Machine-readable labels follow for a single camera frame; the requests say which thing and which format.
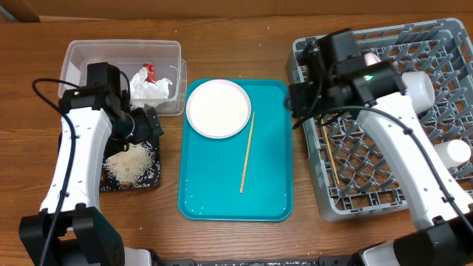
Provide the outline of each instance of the red object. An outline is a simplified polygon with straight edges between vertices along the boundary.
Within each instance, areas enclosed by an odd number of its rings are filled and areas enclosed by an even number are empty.
[[[154,76],[154,65],[143,64],[143,67],[145,67],[148,70],[148,78],[146,79],[146,81],[155,83],[156,77]]]

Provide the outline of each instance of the wooden chopstick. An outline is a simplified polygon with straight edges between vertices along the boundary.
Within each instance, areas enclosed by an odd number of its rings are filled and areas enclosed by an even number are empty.
[[[332,168],[333,168],[333,173],[335,174],[335,180],[337,181],[337,185],[339,185],[340,181],[338,181],[338,173],[335,167],[335,162],[333,161],[332,148],[330,147],[330,141],[328,139],[327,130],[325,126],[322,126],[322,131],[324,132],[324,139],[325,139],[325,145],[327,145],[328,156],[330,157],[330,162],[332,162]]]
[[[248,165],[248,155],[250,154],[251,137],[253,136],[254,115],[255,112],[253,112],[253,118],[251,119],[250,135],[248,136],[248,145],[246,146],[245,165],[243,166],[242,184],[239,187],[240,193],[243,193],[243,187],[245,186],[246,166]]]

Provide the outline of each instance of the gray dish rack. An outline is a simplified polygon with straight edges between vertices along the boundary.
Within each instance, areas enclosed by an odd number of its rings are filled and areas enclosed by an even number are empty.
[[[459,20],[439,19],[354,33],[362,54],[372,52],[391,62],[400,73],[425,71],[429,75],[435,88],[435,105],[420,114],[419,120],[432,143],[460,139],[473,145],[472,43]],[[306,44],[321,37],[294,41],[287,62],[291,83],[306,78],[296,56]],[[335,222],[407,208],[382,153],[356,121],[345,114],[326,130],[330,143],[325,142],[322,129],[313,119],[304,122],[308,165],[322,218]],[[335,165],[329,159],[327,145]],[[472,162],[449,170],[472,194]]]

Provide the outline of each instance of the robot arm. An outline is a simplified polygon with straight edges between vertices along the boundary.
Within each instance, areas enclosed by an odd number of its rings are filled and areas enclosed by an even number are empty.
[[[40,213],[23,217],[20,223],[20,239],[35,265],[40,258],[44,265],[52,266],[157,263],[157,256],[150,250],[125,248],[120,234],[100,213],[98,192],[103,159],[127,151],[130,143],[146,140],[157,145],[163,134],[154,109],[130,110],[129,101],[128,92],[120,89],[120,70],[108,63],[89,64],[87,85],[65,91],[60,99],[61,114],[74,125],[74,160],[66,197],[56,216],[71,152],[71,128],[63,118],[50,190]],[[75,239],[58,238],[71,229]]]
[[[92,110],[92,107],[70,110],[69,119],[75,125],[76,148],[67,197],[61,211],[73,211],[75,206],[83,203],[86,207],[96,207],[100,203],[98,191],[102,168],[102,158],[107,141],[112,133],[112,123],[103,109]],[[61,146],[58,162],[51,182],[50,190],[41,204],[40,211],[54,213],[58,204],[58,195],[66,174],[67,162],[71,149],[71,133],[65,119],[62,122]]]
[[[355,265],[463,265],[473,261],[472,198],[455,182],[421,128],[406,87],[387,62],[367,66],[350,30],[329,34],[308,44],[297,58],[307,81],[290,85],[293,117],[303,121],[350,109],[386,158],[409,206],[417,232],[353,254]],[[377,109],[382,115],[370,111]],[[412,130],[433,163],[445,199],[420,146],[391,115]]]
[[[373,108],[397,117],[413,130],[429,154],[448,192],[455,198],[461,211],[468,213],[468,205],[473,203],[473,199],[458,185],[435,152],[414,113],[411,98],[396,92],[376,101],[378,104]],[[378,145],[392,173],[397,177],[399,187],[408,202],[412,222],[418,230],[433,226],[433,219],[437,216],[445,220],[457,216],[451,205],[442,200],[443,192],[419,148],[409,135],[403,133],[400,126],[387,117],[368,111],[361,111],[357,121]]]

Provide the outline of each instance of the pink object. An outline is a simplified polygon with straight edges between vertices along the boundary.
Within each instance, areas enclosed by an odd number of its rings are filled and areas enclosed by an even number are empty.
[[[381,59],[372,52],[368,52],[366,55],[364,55],[364,62],[367,64],[367,66],[371,66],[372,64],[376,64],[381,62]]]

